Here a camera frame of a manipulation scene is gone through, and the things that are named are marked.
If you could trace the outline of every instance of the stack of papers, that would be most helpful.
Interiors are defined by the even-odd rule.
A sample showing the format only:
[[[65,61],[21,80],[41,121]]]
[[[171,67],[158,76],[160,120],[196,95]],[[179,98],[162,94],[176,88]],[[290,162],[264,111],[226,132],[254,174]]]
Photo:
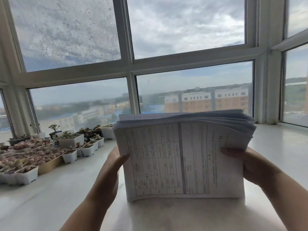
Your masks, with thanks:
[[[114,133],[128,201],[244,197],[242,162],[221,147],[246,149],[256,129],[242,110],[120,115]]]

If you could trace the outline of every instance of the hand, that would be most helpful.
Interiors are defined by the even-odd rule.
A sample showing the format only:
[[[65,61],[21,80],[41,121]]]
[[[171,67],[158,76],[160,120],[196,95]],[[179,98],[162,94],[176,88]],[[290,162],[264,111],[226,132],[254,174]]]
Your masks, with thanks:
[[[108,209],[118,192],[118,171],[128,158],[129,155],[120,156],[118,147],[115,147],[108,155],[86,199]]]
[[[222,148],[221,152],[227,156],[243,161],[244,178],[261,188],[275,180],[281,170],[250,147],[246,151],[241,149]]]

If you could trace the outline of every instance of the window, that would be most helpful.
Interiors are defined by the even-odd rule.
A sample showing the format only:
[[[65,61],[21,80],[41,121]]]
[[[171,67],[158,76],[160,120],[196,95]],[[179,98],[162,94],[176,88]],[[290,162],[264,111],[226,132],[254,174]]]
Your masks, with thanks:
[[[8,140],[12,138],[12,136],[13,135],[10,119],[7,115],[4,102],[0,97],[0,143],[4,143],[4,145],[10,146]]]
[[[171,71],[163,73],[152,73],[137,75],[137,87],[139,95],[142,97],[149,97],[147,100],[143,99],[142,105],[149,107],[152,105],[161,105],[163,112],[183,112],[184,107],[182,103],[176,103],[172,107],[166,99],[170,99],[175,93],[185,94],[185,96],[195,95],[195,88],[200,87],[200,92],[213,92],[215,106],[215,98],[222,94],[232,92],[232,89],[242,89],[244,84],[252,89],[252,62],[240,62],[226,65],[209,66],[195,69],[185,69],[180,71]],[[248,101],[249,108],[246,114],[251,115],[252,100]],[[241,103],[233,105],[230,103],[230,108],[241,108]],[[188,112],[194,112],[193,108],[189,108]]]
[[[308,44],[287,51],[283,122],[308,127]]]
[[[245,0],[127,3],[135,59],[245,43]]]
[[[9,0],[26,71],[121,59],[112,0]]]
[[[308,28],[308,0],[289,0],[287,37]]]
[[[79,130],[93,128],[97,124],[115,123],[119,114],[131,113],[129,98],[122,96],[123,92],[128,92],[126,78],[35,88],[30,89],[30,92],[41,131],[47,135],[51,132],[48,127],[52,123],[59,124],[63,118],[70,118],[74,123],[72,129]],[[127,105],[114,109],[111,106],[113,103]],[[77,113],[83,117],[82,122]]]

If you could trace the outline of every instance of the sky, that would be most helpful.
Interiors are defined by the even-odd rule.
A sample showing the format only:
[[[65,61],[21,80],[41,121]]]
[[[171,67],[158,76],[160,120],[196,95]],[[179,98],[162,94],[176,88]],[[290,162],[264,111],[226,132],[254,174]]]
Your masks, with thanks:
[[[9,1],[27,71],[121,58],[112,0]],[[127,2],[136,59],[244,43],[244,0]],[[289,36],[308,28],[308,0],[290,0],[289,12]],[[287,76],[307,76],[304,55],[289,56]],[[137,77],[141,95],[251,81],[251,62]],[[125,92],[125,78],[31,90],[35,105]]]

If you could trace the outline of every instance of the glass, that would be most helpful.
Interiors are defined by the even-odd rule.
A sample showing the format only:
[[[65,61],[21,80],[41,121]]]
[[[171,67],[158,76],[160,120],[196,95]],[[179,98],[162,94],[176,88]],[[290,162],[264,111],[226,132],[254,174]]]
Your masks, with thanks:
[[[3,105],[3,100],[0,98],[0,143],[10,146],[8,140],[12,138],[11,124]]]
[[[308,44],[286,52],[283,122],[308,127]]]
[[[308,28],[308,0],[288,0],[287,37]]]
[[[252,72],[253,62],[239,62],[138,75],[141,113],[243,109],[252,116]]]
[[[79,131],[115,123],[119,114],[131,114],[126,78],[30,89],[41,132],[48,127]]]
[[[245,0],[127,0],[135,59],[245,43]]]
[[[121,59],[112,0],[9,0],[26,71]]]

